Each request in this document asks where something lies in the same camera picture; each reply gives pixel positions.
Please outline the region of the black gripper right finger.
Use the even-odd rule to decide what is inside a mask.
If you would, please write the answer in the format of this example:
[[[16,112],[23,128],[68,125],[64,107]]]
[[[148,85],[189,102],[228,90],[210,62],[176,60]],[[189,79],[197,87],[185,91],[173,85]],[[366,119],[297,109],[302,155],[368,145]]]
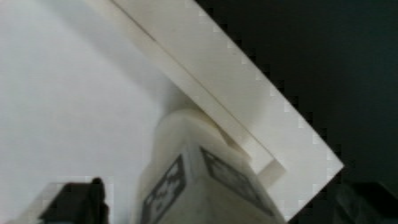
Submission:
[[[340,186],[334,224],[398,224],[398,197],[380,183],[357,182]]]

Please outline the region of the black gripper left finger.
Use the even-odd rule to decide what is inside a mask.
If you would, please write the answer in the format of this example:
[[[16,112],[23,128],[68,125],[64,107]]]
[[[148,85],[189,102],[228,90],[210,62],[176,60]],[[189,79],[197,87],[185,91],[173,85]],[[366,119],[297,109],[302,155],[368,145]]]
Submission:
[[[89,183],[69,182],[41,213],[41,224],[110,224],[105,184],[96,177]]]

